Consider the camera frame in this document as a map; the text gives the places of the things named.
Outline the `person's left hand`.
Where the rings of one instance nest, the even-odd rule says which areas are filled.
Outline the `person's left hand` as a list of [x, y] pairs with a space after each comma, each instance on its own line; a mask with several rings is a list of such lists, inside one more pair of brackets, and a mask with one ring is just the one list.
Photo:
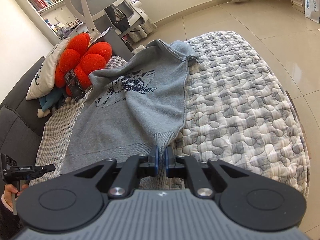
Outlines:
[[3, 204], [10, 210], [13, 209], [13, 201], [12, 195], [19, 196], [25, 189], [29, 187], [28, 184], [22, 185], [22, 190], [18, 191], [16, 187], [12, 184], [6, 184], [4, 187], [4, 193], [2, 195], [2, 202]]

